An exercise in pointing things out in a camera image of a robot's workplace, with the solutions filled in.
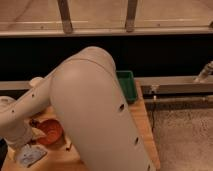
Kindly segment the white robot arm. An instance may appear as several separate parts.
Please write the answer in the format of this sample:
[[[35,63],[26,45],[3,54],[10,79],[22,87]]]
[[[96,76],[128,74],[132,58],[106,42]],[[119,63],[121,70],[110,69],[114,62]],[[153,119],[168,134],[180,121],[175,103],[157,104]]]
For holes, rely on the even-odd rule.
[[[89,171],[156,171],[106,50],[82,49],[0,109],[0,137],[24,146],[33,136],[25,119],[48,106]]]

